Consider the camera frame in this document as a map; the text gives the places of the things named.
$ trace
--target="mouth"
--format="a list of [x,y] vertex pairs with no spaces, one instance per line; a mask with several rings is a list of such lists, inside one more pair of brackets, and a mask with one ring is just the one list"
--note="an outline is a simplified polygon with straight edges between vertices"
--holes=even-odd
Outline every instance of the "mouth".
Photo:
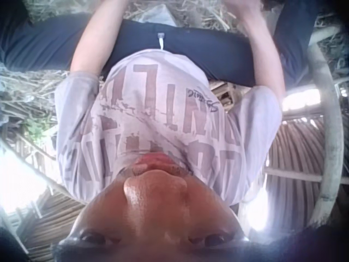
[[176,163],[168,155],[157,152],[157,153],[148,153],[141,156],[136,164],[150,164],[150,163],[163,163],[168,165],[175,165]]
[[151,170],[161,170],[172,176],[187,177],[186,169],[180,167],[172,158],[164,153],[148,153],[140,157],[132,167],[133,174],[140,176]]

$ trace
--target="dark pants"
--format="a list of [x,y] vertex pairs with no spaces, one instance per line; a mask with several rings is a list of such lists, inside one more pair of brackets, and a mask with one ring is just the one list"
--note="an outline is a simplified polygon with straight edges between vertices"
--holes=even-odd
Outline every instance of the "dark pants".
[[[280,15],[274,41],[288,88],[298,83],[306,66],[306,50],[317,12],[317,0],[288,0]],[[9,70],[21,72],[69,69],[89,17],[88,14],[64,15],[34,25],[20,0],[0,0],[0,62]],[[189,57],[209,79],[250,87],[255,84],[247,38],[221,31],[129,20],[122,23],[103,74],[134,52],[158,49],[158,33],[165,33],[165,50]]]

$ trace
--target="person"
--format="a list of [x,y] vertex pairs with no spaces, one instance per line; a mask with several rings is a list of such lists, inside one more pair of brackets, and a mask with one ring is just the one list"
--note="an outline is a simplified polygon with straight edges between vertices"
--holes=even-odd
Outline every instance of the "person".
[[[230,206],[263,166],[285,83],[292,87],[306,65],[317,3],[287,1],[274,40],[260,0],[225,4],[249,41],[123,20],[128,0],[103,0],[85,26],[87,16],[33,26],[9,23],[19,9],[2,12],[9,69],[70,67],[55,93],[57,160],[68,191],[87,206],[59,245],[64,261],[191,261],[243,243]],[[225,113],[208,78],[254,88]]]
[[[307,65],[306,52],[317,14],[317,0],[287,0],[278,19],[273,39],[287,89],[299,83]],[[19,72],[68,70],[89,18],[89,14],[69,14],[33,24],[21,0],[0,0],[0,62]],[[159,49],[158,33],[165,35],[164,50],[187,56],[207,78],[248,87],[256,85],[247,38],[229,32],[130,20],[121,24],[103,76],[135,52]]]

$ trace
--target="hand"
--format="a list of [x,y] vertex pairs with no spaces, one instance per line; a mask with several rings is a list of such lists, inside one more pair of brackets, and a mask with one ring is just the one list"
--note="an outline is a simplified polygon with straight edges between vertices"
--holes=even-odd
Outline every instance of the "hand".
[[223,0],[229,12],[242,21],[261,14],[261,0]]

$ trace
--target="light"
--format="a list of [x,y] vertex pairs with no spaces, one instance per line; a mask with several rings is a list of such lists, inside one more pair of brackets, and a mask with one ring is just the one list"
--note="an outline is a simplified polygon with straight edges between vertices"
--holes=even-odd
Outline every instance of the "light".
[[266,227],[268,220],[268,193],[263,187],[257,197],[249,202],[246,207],[247,220],[252,228],[261,231]]

